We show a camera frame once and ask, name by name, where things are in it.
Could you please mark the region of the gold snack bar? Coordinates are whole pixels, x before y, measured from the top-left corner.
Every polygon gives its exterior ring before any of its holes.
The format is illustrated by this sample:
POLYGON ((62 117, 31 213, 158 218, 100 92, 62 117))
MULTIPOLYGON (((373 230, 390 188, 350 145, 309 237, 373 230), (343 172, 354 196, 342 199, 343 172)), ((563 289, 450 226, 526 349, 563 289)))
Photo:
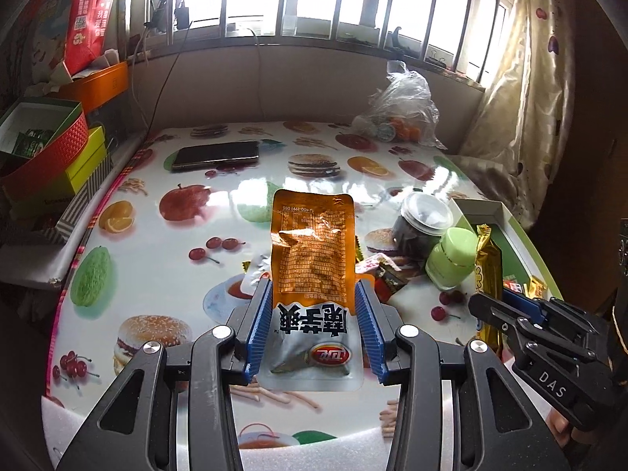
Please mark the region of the gold snack bar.
MULTIPOLYGON (((504 290, 501 250, 493 242, 492 229, 489 225, 485 223, 478 225, 476 231, 478 235, 474 268, 476 291, 487 294, 495 300, 501 300, 504 290)), ((477 337, 484 341, 498 358, 502 357, 504 338, 500 330, 477 319, 477 337)))

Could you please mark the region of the orange silver snack pouch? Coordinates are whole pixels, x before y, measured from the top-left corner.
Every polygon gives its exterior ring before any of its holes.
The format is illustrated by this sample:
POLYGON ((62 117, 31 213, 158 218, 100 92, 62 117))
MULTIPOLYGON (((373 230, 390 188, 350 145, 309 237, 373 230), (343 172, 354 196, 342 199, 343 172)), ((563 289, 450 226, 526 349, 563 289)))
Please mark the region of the orange silver snack pouch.
POLYGON ((272 316, 257 380, 282 391, 359 389, 351 197, 280 189, 270 235, 272 316))

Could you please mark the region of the red black candy packet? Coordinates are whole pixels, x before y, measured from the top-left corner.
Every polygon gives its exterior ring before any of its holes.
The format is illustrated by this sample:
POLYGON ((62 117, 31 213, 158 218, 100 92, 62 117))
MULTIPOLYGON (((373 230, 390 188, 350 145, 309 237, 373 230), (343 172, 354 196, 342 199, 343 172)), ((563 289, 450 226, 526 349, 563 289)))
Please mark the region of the red black candy packet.
POLYGON ((380 263, 376 269, 375 293, 386 304, 396 292, 408 285, 408 280, 390 265, 380 263))

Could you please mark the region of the clear jar with dark snacks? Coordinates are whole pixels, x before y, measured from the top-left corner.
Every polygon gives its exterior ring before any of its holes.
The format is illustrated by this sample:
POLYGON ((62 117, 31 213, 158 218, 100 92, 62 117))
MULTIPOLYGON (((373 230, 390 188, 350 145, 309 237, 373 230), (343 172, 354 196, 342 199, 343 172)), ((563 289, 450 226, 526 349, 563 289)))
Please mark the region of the clear jar with dark snacks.
POLYGON ((442 200, 422 192, 413 192, 401 204, 392 234, 397 250, 422 261, 453 226, 453 213, 442 200))

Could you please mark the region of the yellow peanut candy packet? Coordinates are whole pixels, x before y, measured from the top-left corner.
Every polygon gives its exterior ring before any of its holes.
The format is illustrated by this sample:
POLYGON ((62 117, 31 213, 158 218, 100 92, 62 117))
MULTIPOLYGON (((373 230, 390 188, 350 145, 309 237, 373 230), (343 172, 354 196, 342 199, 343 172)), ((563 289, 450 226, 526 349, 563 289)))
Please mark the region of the yellow peanut candy packet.
POLYGON ((547 285, 536 276, 529 276, 529 281, 524 285, 524 294, 528 299, 542 299, 546 298, 547 285))

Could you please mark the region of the green white cardboard tray box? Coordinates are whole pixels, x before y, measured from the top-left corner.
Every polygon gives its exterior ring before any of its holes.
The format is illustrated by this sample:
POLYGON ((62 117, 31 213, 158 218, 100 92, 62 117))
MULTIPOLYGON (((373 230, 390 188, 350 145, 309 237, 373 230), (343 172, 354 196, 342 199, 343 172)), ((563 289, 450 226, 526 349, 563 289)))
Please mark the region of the green white cardboard tray box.
POLYGON ((448 203, 455 226, 476 231, 478 225, 492 229, 491 238, 501 250, 502 275, 520 286, 532 276, 546 285, 545 298, 562 299, 561 291, 518 220, 501 202, 479 199, 451 199, 448 203))

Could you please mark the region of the light green plastic jar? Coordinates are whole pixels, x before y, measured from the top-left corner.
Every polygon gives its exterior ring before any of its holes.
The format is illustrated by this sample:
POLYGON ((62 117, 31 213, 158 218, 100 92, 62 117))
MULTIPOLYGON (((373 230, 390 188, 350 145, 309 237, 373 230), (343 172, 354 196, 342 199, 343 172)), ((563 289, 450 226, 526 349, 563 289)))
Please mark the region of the light green plastic jar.
POLYGON ((449 228, 443 234, 426 262, 427 276, 438 289, 453 289, 471 274, 477 241, 477 235, 466 228, 449 228))

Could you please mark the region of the pink white nougat candy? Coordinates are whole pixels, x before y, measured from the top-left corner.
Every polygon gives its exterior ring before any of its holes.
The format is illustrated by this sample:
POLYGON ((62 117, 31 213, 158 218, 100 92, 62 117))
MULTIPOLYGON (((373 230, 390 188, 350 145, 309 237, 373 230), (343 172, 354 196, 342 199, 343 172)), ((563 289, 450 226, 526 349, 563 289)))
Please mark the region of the pink white nougat candy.
POLYGON ((359 261, 358 263, 356 263, 356 274, 371 273, 378 269, 381 265, 389 266, 395 271, 400 270, 398 265, 395 263, 395 261, 392 260, 392 258, 390 258, 390 256, 379 252, 372 254, 371 256, 364 258, 363 261, 359 261))

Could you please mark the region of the floral beige curtain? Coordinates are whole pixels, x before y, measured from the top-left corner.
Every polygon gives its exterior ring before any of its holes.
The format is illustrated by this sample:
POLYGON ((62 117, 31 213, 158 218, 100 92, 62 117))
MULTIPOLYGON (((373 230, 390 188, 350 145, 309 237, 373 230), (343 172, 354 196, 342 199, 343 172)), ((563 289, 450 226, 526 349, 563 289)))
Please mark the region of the floral beige curtain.
POLYGON ((515 0, 509 26, 496 75, 453 163, 532 228, 573 119, 574 0, 515 0))

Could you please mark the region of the striped black white box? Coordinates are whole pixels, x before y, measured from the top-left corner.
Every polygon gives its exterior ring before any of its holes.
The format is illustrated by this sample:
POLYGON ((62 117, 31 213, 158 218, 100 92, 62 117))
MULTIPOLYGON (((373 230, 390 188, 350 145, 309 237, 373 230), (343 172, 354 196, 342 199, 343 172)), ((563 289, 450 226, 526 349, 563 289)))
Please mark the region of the striped black white box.
POLYGON ((64 213, 61 214, 61 217, 58 218, 54 228, 62 240, 67 241, 75 230, 80 217, 85 212, 85 207, 94 198, 106 177, 111 173, 113 165, 112 157, 108 154, 105 156, 105 159, 102 159, 76 196, 73 197, 64 213))

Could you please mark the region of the black smartphone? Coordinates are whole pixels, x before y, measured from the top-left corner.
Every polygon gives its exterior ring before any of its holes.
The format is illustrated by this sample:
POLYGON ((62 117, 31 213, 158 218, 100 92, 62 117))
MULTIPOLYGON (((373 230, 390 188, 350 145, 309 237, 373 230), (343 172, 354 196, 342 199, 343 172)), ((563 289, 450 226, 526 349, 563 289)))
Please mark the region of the black smartphone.
POLYGON ((171 172, 255 164, 260 157, 257 141, 232 141, 180 149, 172 161, 171 172))

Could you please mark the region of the clear plastic bag of items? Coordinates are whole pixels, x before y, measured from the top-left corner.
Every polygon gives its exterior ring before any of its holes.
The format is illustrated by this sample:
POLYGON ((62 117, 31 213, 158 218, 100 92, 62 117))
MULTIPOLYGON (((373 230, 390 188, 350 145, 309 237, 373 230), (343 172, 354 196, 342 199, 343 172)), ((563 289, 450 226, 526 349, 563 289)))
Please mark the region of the clear plastic bag of items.
POLYGON ((368 100, 368 109, 353 118, 354 133, 382 142, 412 142, 445 150, 436 136, 440 112, 427 79, 403 61, 388 61, 389 85, 368 100))

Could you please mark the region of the yellow green box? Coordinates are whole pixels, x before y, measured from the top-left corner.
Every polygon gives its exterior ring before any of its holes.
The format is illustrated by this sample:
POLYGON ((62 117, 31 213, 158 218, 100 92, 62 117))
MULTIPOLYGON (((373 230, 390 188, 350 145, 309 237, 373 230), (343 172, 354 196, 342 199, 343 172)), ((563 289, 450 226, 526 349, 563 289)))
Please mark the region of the yellow green box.
POLYGON ((106 146, 103 126, 94 126, 88 131, 87 144, 78 157, 55 177, 45 179, 40 175, 38 179, 42 180, 42 186, 18 203, 44 207, 69 203, 104 159, 106 146))

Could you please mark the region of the red open gift box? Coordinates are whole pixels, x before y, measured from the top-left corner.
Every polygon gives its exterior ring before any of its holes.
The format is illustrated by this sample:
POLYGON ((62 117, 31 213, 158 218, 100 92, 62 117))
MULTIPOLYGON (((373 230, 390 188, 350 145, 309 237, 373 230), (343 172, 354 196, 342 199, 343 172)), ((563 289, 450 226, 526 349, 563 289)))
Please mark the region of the red open gift box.
POLYGON ((1 117, 1 154, 13 170, 1 177, 12 201, 28 198, 54 181, 79 157, 89 133, 82 104, 24 97, 1 117))

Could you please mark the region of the red paper bag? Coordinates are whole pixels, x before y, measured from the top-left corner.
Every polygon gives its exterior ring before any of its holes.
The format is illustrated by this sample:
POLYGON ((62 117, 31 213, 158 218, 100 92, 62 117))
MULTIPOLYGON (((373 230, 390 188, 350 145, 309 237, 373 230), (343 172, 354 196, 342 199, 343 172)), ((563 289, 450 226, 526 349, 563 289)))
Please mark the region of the red paper bag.
POLYGON ((64 64, 69 75, 86 68, 102 54, 113 0, 72 0, 64 64))

